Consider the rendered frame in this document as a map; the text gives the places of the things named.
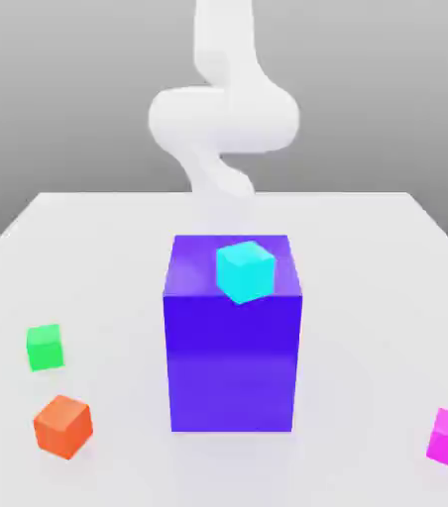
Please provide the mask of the small cyan cube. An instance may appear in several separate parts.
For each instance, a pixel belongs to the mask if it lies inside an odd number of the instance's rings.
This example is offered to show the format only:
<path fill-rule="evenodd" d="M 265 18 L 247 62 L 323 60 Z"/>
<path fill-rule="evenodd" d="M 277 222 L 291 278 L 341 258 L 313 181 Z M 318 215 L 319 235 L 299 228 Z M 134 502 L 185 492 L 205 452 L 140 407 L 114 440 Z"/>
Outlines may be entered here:
<path fill-rule="evenodd" d="M 216 252 L 216 283 L 234 303 L 244 304 L 275 291 L 277 259 L 255 241 Z"/>

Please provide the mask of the small green cube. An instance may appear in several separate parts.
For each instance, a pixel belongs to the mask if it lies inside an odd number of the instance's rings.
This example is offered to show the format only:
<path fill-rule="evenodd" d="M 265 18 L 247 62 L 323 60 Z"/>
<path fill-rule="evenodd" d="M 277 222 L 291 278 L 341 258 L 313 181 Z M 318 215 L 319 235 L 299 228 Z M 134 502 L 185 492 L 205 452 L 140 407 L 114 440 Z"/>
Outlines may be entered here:
<path fill-rule="evenodd" d="M 27 332 L 26 348 L 31 371 L 64 366 L 59 324 L 30 328 Z"/>

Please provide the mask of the small orange cube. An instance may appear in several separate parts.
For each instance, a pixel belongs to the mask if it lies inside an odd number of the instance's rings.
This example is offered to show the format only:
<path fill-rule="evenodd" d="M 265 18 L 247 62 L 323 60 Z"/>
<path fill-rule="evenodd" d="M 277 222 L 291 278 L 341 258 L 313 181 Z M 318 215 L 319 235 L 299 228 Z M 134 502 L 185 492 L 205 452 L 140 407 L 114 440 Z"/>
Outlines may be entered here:
<path fill-rule="evenodd" d="M 93 434 L 89 405 L 56 396 L 34 418 L 38 446 L 51 454 L 71 459 Z"/>

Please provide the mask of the large purple box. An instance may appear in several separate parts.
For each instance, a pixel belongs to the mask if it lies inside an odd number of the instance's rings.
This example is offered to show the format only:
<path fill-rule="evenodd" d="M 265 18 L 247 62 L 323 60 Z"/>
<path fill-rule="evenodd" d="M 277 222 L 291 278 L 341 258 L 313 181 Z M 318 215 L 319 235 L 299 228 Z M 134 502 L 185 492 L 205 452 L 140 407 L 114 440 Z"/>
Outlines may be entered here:
<path fill-rule="evenodd" d="M 216 252 L 241 236 L 177 235 L 164 321 L 175 432 L 291 430 L 302 291 L 285 235 L 257 235 L 277 260 L 273 294 L 235 304 L 216 284 Z"/>

